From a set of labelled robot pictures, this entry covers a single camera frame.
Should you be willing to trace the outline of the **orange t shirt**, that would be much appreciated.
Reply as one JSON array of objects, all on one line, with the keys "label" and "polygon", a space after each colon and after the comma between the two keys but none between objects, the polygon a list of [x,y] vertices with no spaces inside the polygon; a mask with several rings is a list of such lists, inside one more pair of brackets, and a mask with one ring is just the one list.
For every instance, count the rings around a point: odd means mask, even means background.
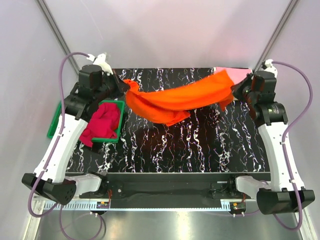
[{"label": "orange t shirt", "polygon": [[129,90],[125,94],[127,106],[139,117],[155,124],[172,126],[190,116],[194,110],[218,103],[222,110],[234,97],[235,83],[226,70],[214,73],[188,85],[144,92],[137,82],[125,79]]}]

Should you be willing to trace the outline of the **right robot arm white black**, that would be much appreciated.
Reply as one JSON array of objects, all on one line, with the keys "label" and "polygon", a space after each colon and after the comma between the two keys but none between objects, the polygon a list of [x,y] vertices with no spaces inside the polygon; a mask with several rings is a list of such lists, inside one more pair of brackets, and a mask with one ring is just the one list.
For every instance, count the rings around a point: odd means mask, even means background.
[{"label": "right robot arm white black", "polygon": [[264,215],[297,213],[315,200],[313,190],[303,183],[285,131],[288,118],[285,107],[275,101],[275,72],[249,73],[234,87],[233,95],[249,107],[252,120],[263,141],[270,169],[270,183],[249,175],[234,178],[227,185],[228,195],[239,198],[246,194],[256,200]]}]

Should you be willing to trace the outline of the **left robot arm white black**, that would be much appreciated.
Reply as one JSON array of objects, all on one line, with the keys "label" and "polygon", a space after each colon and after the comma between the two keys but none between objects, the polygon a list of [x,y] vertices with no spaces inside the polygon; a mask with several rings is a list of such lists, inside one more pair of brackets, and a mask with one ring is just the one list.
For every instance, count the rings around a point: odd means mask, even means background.
[{"label": "left robot arm white black", "polygon": [[88,64],[78,73],[78,81],[67,97],[63,97],[58,125],[43,159],[21,182],[35,194],[61,205],[75,196],[93,194],[103,198],[108,193],[104,177],[99,173],[66,176],[67,165],[81,134],[99,103],[122,96],[129,86],[104,63]]}]

